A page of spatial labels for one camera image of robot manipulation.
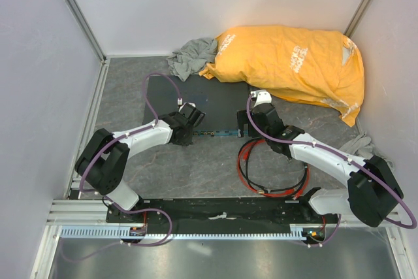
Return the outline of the dark grey network switch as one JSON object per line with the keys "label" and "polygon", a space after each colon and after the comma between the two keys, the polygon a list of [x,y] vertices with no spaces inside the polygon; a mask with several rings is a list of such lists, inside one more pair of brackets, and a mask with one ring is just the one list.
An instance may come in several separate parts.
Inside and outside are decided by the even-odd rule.
{"label": "dark grey network switch", "polygon": [[206,115],[194,128],[198,135],[237,136],[237,112],[245,109],[249,86],[245,82],[222,83],[193,75],[185,82],[178,77],[151,76],[146,96],[158,115],[178,109],[178,92],[185,102],[195,103]]}

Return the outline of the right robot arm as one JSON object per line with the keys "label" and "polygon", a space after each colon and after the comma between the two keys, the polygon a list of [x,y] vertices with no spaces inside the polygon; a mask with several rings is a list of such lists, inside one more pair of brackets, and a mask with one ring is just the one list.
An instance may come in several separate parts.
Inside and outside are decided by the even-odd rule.
{"label": "right robot arm", "polygon": [[352,214],[360,222],[377,227],[404,206],[403,192],[387,162],[379,156],[360,157],[333,148],[293,125],[285,125],[272,103],[258,103],[237,114],[238,128],[248,127],[276,153],[311,165],[333,177],[340,189],[312,189],[299,206],[309,223],[325,214]]}

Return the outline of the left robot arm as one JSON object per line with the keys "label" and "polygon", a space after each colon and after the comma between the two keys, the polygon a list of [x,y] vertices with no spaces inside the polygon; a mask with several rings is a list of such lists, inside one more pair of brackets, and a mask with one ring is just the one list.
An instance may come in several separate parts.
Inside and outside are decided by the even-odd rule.
{"label": "left robot arm", "polygon": [[129,222],[143,215],[142,197],[123,180],[128,160],[150,148],[174,144],[192,144],[193,129],[204,119],[193,103],[164,114],[150,123],[126,131],[111,133],[102,128],[94,132],[77,159],[74,170],[81,176],[81,192],[97,192],[112,201]]}

